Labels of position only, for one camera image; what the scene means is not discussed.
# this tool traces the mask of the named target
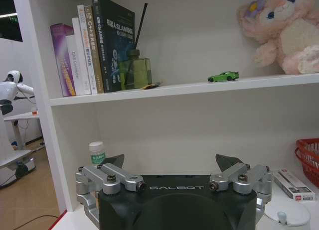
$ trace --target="white box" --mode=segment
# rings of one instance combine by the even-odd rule
[[[315,201],[315,193],[287,169],[274,170],[275,183],[296,201]]]

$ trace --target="red plastic basket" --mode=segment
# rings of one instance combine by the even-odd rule
[[[295,154],[306,177],[319,188],[319,139],[297,140]]]

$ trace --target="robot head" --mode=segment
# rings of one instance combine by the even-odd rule
[[[8,72],[8,76],[5,80],[5,82],[15,82],[15,83],[20,83],[23,81],[23,77],[22,74],[20,73],[20,71],[9,71]]]

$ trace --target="white book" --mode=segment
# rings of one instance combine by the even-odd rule
[[[90,47],[90,41],[89,41],[88,27],[86,25],[84,5],[78,5],[78,13],[79,13],[83,46],[84,46],[86,66],[88,68],[88,74],[89,74],[90,85],[91,85],[91,92],[92,94],[97,94],[98,91],[96,88],[94,67],[92,63],[92,54],[91,54],[91,47]]]
[[[66,43],[68,45],[68,52],[70,57],[70,64],[71,64],[71,71],[72,77],[74,82],[74,89],[77,96],[84,95],[83,85],[82,85],[82,78],[81,73],[79,72],[79,58],[76,53],[76,44],[74,35],[66,36]]]
[[[91,85],[89,80],[88,68],[86,66],[85,61],[85,54],[84,54],[84,46],[82,41],[82,34],[80,28],[80,21],[79,18],[75,17],[72,19],[73,30],[74,30],[74,37],[75,37],[75,44],[78,56],[78,63],[79,63],[79,72],[81,73],[82,83],[83,83],[83,90],[85,95],[91,94]]]

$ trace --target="screw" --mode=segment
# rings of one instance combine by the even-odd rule
[[[209,189],[212,192],[216,192],[218,190],[218,184],[216,182],[210,182],[209,183]]]
[[[106,179],[109,183],[114,183],[116,182],[116,176],[114,174],[110,174],[108,175],[107,179]]]
[[[247,175],[245,175],[245,174],[238,175],[238,181],[239,182],[247,182],[247,180],[248,180]]]
[[[145,182],[138,182],[136,185],[136,190],[138,192],[144,191],[146,189],[146,183]]]

